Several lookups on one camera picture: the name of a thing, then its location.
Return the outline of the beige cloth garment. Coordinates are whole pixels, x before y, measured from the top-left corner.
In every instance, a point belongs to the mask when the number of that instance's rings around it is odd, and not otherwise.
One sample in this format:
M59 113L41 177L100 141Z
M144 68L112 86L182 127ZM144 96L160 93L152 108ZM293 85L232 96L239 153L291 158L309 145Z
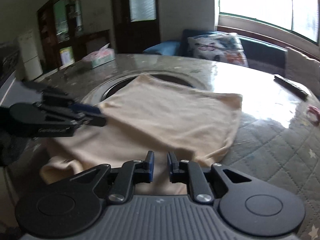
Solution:
M186 194L169 181L167 153L208 167L220 162L240 125L242 96L199 89L156 87L136 95L114 94L99 103L103 127L83 125L72 137L49 138L50 160L40 170L51 184L100 164L121 167L155 153L153 181L138 184L137 194Z

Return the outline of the butterfly print pillow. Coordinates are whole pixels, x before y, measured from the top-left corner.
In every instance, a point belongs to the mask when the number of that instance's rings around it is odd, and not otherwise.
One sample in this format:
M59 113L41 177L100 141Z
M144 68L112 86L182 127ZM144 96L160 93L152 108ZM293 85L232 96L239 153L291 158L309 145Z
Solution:
M236 33L214 33L188 38L192 57L248 67L247 58Z

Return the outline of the round induction cooktop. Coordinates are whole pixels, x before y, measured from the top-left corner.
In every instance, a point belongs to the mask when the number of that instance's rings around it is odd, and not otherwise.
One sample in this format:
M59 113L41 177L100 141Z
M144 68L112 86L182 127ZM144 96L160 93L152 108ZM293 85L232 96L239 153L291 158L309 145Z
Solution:
M154 91L156 87L165 86L169 88L184 86L185 89L209 89L201 80L188 74L166 70L146 70L113 77L94 88L81 102L97 105L114 94L123 95L128 92L129 95L136 95L139 92L144 93L144 90L148 88Z

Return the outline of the dark teal sofa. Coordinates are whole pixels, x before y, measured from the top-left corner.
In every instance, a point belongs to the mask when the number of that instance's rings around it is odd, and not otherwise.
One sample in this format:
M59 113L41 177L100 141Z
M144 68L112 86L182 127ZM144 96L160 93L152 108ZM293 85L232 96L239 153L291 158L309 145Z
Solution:
M236 33L185 29L180 41L162 42L143 53L208 59L285 75L285 49Z

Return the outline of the dark wooden glass cabinet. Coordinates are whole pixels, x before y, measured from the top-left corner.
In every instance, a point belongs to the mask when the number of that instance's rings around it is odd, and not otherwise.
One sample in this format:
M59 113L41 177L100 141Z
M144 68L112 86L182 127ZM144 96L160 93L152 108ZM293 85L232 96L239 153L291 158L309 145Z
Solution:
M90 37L108 34L115 46L111 0L42 0L37 23L45 72L63 65L63 49L74 61L82 59L91 51L86 45Z

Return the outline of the white refrigerator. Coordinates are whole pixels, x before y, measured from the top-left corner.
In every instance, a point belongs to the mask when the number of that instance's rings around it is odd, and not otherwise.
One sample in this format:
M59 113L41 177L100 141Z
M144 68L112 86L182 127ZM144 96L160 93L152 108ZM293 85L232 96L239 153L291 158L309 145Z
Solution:
M21 57L24 64L25 78L35 80L43 74L38 56L33 30L20 35L18 38Z

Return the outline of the black remote control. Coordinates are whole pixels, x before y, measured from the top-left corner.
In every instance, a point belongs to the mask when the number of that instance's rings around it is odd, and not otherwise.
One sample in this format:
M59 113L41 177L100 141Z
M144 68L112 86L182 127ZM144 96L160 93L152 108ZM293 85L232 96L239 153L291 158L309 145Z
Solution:
M301 100L306 101L308 99L308 93L299 88L297 85L294 85L293 82L289 81L288 79L285 79L282 76L276 74L274 75L274 81Z

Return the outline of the grey plain pillow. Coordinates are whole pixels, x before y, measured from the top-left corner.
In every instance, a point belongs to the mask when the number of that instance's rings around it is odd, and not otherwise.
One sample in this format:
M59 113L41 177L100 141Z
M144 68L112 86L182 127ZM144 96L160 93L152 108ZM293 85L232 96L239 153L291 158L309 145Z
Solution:
M311 59L303 53L286 47L285 77L298 82L319 93L319 61Z

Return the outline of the dark door frosted glass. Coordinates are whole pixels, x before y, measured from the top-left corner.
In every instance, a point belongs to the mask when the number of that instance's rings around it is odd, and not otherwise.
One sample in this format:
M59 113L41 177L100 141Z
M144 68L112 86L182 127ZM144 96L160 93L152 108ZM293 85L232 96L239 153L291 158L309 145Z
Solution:
M160 43L158 0L112 0L117 53L140 54Z

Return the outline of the grey quilted star tablecloth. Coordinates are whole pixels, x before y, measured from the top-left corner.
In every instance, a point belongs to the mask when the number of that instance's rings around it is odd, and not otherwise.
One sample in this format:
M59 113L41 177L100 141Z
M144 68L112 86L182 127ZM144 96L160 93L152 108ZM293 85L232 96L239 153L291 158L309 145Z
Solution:
M100 164L24 194L15 207L23 239L319 239L319 125L306 116L319 100L305 86L293 83L308 93L303 101L258 70L144 54L117 55L95 69L77 63L36 83L82 103L105 81L146 70L188 74L207 85L203 91L242 96L228 152L200 165L214 201L137 194L137 184L131 200L111 203L109 173L120 167Z

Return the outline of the pink tissue box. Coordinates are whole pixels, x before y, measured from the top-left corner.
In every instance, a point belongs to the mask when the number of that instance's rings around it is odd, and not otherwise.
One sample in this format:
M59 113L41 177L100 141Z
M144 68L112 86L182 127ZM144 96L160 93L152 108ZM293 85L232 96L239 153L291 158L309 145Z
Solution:
M82 59L82 62L93 68L109 63L115 59L114 49L109 47L109 43L97 51L93 51Z

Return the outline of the window with green frame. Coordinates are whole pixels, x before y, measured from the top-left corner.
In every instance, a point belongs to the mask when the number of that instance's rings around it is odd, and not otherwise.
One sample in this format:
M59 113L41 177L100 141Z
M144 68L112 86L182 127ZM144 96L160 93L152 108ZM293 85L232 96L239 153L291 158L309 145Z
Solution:
M319 0L220 0L220 12L267 23L318 43Z

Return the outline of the pink hair scrunchie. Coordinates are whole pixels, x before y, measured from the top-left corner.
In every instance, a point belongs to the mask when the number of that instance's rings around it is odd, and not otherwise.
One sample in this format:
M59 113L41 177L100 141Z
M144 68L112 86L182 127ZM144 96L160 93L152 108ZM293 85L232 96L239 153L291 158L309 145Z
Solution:
M319 119L320 119L319 108L312 105L308 105L306 116L312 124L314 124L315 126L319 125Z

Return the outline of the blue cushion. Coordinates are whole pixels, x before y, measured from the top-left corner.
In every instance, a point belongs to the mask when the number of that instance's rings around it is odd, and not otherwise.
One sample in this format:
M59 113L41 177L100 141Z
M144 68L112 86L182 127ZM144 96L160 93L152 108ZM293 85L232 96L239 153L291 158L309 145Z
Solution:
M180 45L179 41L165 41L144 50L143 53L148 55L176 56L178 55Z

